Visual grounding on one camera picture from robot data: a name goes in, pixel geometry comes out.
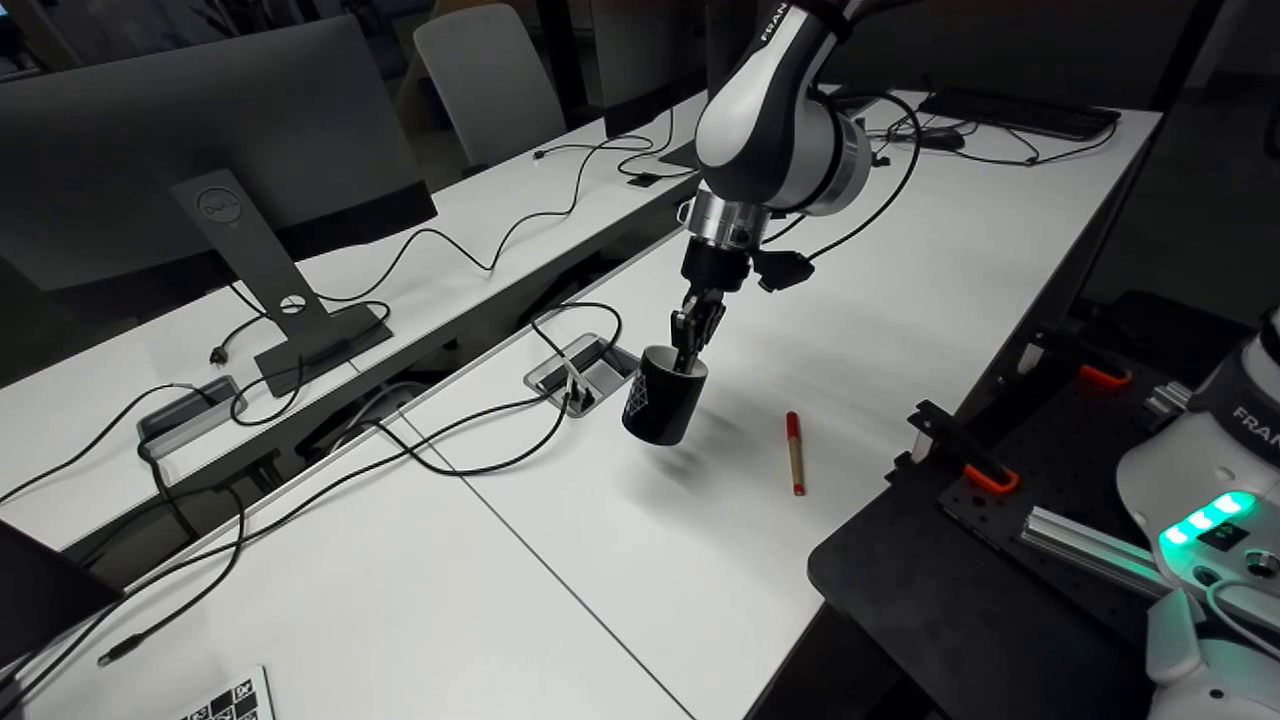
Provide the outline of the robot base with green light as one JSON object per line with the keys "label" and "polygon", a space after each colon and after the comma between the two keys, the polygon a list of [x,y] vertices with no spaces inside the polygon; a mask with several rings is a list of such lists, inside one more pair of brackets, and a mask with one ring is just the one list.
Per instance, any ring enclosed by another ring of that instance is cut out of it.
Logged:
{"label": "robot base with green light", "polygon": [[1167,593],[1146,607],[1146,720],[1280,720],[1280,308],[1117,463]]}

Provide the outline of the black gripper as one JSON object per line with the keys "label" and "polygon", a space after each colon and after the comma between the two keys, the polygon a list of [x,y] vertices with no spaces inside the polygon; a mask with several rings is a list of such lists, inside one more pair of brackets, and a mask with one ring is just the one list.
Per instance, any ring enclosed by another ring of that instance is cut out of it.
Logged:
{"label": "black gripper", "polygon": [[686,361],[690,366],[723,321],[723,302],[717,301],[744,285],[748,265],[758,253],[767,206],[748,201],[719,201],[717,191],[697,191],[685,203],[678,223],[686,229],[686,248],[678,265],[686,296],[678,308],[671,308],[666,323],[674,361]]}

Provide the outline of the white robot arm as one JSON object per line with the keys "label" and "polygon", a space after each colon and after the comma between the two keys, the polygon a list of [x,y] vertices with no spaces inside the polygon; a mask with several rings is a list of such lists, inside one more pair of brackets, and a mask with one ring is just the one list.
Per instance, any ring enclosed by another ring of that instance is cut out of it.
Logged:
{"label": "white robot arm", "polygon": [[799,253],[767,253],[765,223],[783,213],[830,214],[869,182],[870,150],[855,119],[816,92],[829,55],[869,0],[779,0],[748,55],[697,119],[697,196],[685,203],[686,293],[671,310],[674,366],[710,339],[723,296],[748,277],[767,293],[802,285]]}

